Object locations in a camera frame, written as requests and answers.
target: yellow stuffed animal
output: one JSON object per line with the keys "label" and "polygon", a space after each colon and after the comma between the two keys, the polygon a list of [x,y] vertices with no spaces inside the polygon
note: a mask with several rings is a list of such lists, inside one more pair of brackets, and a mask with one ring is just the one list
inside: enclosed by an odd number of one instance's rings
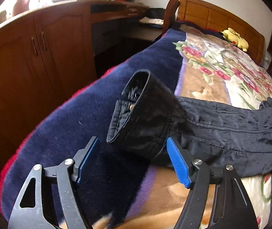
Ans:
{"label": "yellow stuffed animal", "polygon": [[240,34],[236,33],[232,28],[229,27],[228,30],[224,30],[223,32],[220,33],[222,33],[223,37],[227,39],[231,44],[242,49],[244,52],[247,52],[248,49],[247,41],[240,37]]}

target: wooden headboard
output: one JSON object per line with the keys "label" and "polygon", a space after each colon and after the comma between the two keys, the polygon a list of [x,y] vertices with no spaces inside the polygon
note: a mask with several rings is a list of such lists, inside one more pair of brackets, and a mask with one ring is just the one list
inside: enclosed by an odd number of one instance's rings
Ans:
{"label": "wooden headboard", "polygon": [[202,0],[180,0],[178,21],[191,21],[202,28],[224,31],[231,27],[248,42],[248,53],[260,65],[264,49],[264,36],[238,16]]}

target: cabinet door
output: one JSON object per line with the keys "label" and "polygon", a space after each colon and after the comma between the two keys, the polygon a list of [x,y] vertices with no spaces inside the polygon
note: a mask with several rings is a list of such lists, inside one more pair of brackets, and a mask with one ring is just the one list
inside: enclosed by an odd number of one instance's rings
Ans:
{"label": "cabinet door", "polygon": [[39,10],[34,25],[48,75],[62,101],[97,79],[90,3],[68,2]]}
{"label": "cabinet door", "polygon": [[39,52],[32,13],[1,27],[0,133],[17,147],[58,105]]}

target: drawer handle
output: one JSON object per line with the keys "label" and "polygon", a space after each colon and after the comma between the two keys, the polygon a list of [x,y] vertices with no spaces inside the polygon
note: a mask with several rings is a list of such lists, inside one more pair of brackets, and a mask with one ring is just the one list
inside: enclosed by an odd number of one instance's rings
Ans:
{"label": "drawer handle", "polygon": [[132,13],[136,13],[137,9],[136,8],[129,8],[129,11],[131,11]]}
{"label": "drawer handle", "polygon": [[34,40],[34,37],[31,37],[31,40],[32,40],[32,45],[33,45],[33,48],[34,48],[35,55],[38,56],[39,54],[38,54],[38,52],[35,49],[35,40]]}
{"label": "drawer handle", "polygon": [[42,39],[43,39],[43,44],[44,44],[44,49],[45,49],[45,52],[47,51],[47,47],[46,47],[46,44],[45,44],[45,34],[44,32],[42,31]]}

